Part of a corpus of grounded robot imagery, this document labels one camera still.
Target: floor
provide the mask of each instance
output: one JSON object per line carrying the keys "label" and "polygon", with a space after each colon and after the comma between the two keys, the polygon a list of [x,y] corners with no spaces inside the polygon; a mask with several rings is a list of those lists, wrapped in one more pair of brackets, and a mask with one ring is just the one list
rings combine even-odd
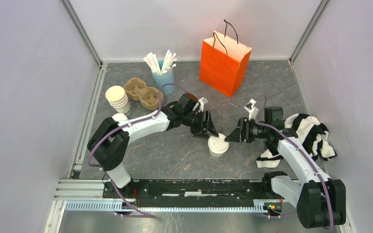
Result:
{"label": "floor", "polygon": [[[248,115],[244,105],[260,94],[268,96],[267,106],[283,107],[284,117],[305,113],[299,87],[287,61],[250,61],[244,81],[232,98],[201,82],[199,68],[200,62],[178,62],[174,68],[175,82],[198,98],[207,97],[209,103],[205,108],[211,110],[219,133],[229,135],[238,119]],[[132,77],[154,86],[151,71],[145,63],[108,64],[91,134],[105,118],[116,113],[105,99],[106,90],[113,85],[123,86]],[[178,100],[182,93],[176,88],[165,95],[164,104]],[[139,101],[130,102],[129,118],[150,113]],[[231,143],[229,150],[216,159],[210,156],[206,140],[193,138],[189,128],[181,126],[131,143],[123,163],[134,179],[260,179],[265,172],[278,170],[296,178],[286,161],[274,169],[257,168],[255,159],[264,151],[263,140],[251,144]],[[102,171],[88,167],[84,161],[81,179],[100,179],[102,176]]]}

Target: black and white striped towel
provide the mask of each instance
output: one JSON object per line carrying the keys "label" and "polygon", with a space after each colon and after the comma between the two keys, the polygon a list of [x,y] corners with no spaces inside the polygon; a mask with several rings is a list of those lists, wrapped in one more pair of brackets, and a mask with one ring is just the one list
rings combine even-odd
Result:
{"label": "black and white striped towel", "polygon": [[[296,131],[298,139],[314,161],[318,159],[318,156],[328,161],[337,155],[327,142],[328,128],[316,117],[301,113],[294,114],[285,120],[285,128],[292,128]],[[256,165],[259,168],[274,168],[282,159],[283,157],[277,151],[271,153],[270,150],[266,150],[256,159]]]}

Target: metal bracket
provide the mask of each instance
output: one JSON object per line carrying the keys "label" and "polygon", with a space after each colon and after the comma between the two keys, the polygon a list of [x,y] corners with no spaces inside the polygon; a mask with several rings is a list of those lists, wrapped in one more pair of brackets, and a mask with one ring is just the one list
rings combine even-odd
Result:
{"label": "metal bracket", "polygon": [[59,180],[54,200],[102,200],[102,180]]}
{"label": "metal bracket", "polygon": [[44,233],[57,233],[61,227],[62,217],[64,215],[65,200],[54,200],[52,202],[51,211],[49,212],[48,220],[45,225]]}
{"label": "metal bracket", "polygon": [[256,115],[259,112],[259,109],[255,107],[256,101],[250,99],[250,101],[244,106],[244,109],[249,113],[248,119],[255,119]]}
{"label": "metal bracket", "polygon": [[101,88],[103,80],[106,74],[106,68],[108,64],[103,64],[96,77],[94,88],[92,89],[91,98],[88,103],[87,112],[83,121],[83,126],[80,133],[80,138],[75,147],[75,159],[71,164],[70,178],[78,179],[79,171],[82,169],[82,163],[86,153],[86,144],[91,134],[92,123],[94,121],[96,108],[98,105],[99,96],[101,94]]}
{"label": "metal bracket", "polygon": [[75,26],[76,30],[78,31],[79,36],[83,40],[84,44],[88,48],[89,52],[91,53],[92,58],[94,61],[101,66],[102,59],[99,57],[98,53],[95,50],[94,45],[92,44],[91,40],[89,39],[88,34],[86,33],[84,26],[82,25],[81,21],[79,20],[78,15],[76,14],[70,0],[61,0],[62,5],[64,6],[66,12],[69,15],[73,25]]}
{"label": "metal bracket", "polygon": [[289,57],[290,64],[293,64],[295,60],[297,59],[298,54],[300,54],[301,49],[303,48],[304,44],[306,43],[312,31],[314,30],[315,26],[317,25],[317,22],[320,19],[323,11],[326,9],[329,1],[330,0],[321,0],[321,2],[318,4],[318,7],[315,10],[314,15],[309,21],[307,27],[305,28],[305,31],[303,35],[301,36],[300,41],[298,42],[297,46],[295,47],[294,51]]}
{"label": "metal bracket", "polygon": [[[117,200],[68,200],[65,206],[68,211],[112,211],[132,212],[124,209],[123,202]],[[253,207],[140,207],[139,210],[147,212],[205,212],[205,213],[266,213],[264,202],[254,200]]]}

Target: bag handle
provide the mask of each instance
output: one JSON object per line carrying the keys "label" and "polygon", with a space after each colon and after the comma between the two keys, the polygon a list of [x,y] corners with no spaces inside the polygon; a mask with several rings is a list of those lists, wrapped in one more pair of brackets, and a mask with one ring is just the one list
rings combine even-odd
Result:
{"label": "bag handle", "polygon": [[221,43],[221,45],[224,47],[224,49],[225,49],[225,52],[226,52],[226,55],[228,55],[228,51],[226,50],[226,47],[224,46],[224,44],[220,41],[220,39],[218,38],[218,35],[215,33],[215,32],[213,32],[212,33],[212,35],[214,36],[214,43],[212,44],[212,47],[214,47],[214,45],[215,45],[215,41],[217,41],[216,39],[215,39],[215,36],[217,37],[217,39],[218,39],[218,41]]}
{"label": "bag handle", "polygon": [[239,42],[238,42],[238,33],[235,30],[234,26],[232,26],[232,24],[230,22],[227,22],[225,19],[224,19],[224,22],[226,23],[224,37],[226,37],[226,28],[228,27],[228,24],[229,24],[229,25],[231,25],[232,29],[234,29],[235,35],[237,36],[237,44],[239,44]]}

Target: white wall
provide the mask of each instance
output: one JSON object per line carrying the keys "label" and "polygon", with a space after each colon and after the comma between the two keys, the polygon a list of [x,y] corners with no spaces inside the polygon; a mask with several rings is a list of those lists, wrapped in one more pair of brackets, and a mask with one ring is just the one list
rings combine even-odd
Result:
{"label": "white wall", "polygon": [[0,0],[3,233],[43,231],[97,69],[60,1],[21,2]]}
{"label": "white wall", "polygon": [[373,232],[373,1],[331,1],[295,73],[311,114],[329,126],[356,232]]}
{"label": "white wall", "polygon": [[[99,56],[137,60],[170,49],[200,59],[202,40],[224,32],[223,19],[253,59],[288,59],[320,0],[71,0]],[[228,35],[235,37],[231,28]]]}

